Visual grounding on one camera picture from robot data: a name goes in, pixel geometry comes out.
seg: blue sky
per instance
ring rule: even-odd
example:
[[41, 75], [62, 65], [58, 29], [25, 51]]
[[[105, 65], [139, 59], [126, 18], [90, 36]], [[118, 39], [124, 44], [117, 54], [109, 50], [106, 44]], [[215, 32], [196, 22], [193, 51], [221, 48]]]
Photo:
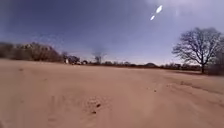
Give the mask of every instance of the blue sky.
[[[157, 7], [161, 13], [150, 21]], [[0, 0], [0, 41], [40, 42], [91, 59], [180, 62], [172, 47], [194, 27], [224, 32], [223, 0]]]

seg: dirt field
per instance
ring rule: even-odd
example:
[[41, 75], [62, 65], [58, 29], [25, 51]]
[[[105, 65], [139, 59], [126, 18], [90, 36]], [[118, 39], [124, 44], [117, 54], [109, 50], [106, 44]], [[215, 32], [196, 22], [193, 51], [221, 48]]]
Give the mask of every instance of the dirt field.
[[224, 128], [224, 78], [0, 60], [0, 128]]

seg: treeline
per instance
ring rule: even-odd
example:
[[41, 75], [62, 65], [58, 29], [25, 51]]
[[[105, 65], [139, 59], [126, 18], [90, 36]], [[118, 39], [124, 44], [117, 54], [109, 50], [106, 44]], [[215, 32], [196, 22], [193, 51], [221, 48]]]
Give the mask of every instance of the treeline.
[[[130, 62], [102, 62], [99, 59], [95, 61], [81, 60], [77, 56], [68, 55], [67, 52], [58, 53], [53, 47], [39, 43], [30, 44], [12, 44], [0, 42], [0, 58], [12, 60], [28, 60], [28, 61], [45, 61], [57, 62], [78, 65], [101, 65], [113, 67], [127, 67], [127, 68], [160, 68], [169, 70], [186, 70], [186, 71], [200, 71], [200, 65], [176, 64], [170, 63], [158, 66], [154, 63], [147, 64], [133, 64]], [[223, 75], [224, 71], [224, 53], [219, 53], [214, 60], [206, 65], [206, 71], [213, 75]]]
[[62, 56], [53, 47], [38, 43], [11, 44], [1, 42], [0, 58], [12, 60], [63, 62]]

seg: sandy ground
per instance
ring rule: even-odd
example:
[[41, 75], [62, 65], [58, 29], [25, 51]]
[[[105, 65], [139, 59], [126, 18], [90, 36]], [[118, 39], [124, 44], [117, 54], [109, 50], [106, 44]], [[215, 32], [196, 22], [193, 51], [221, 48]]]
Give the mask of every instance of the sandy ground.
[[0, 128], [224, 128], [224, 78], [0, 60]]

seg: rock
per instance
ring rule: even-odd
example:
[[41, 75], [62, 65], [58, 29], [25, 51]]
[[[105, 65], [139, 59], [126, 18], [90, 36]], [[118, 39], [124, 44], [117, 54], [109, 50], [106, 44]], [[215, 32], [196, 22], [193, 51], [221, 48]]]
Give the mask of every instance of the rock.
[[101, 104], [97, 104], [96, 107], [99, 108], [101, 106]]

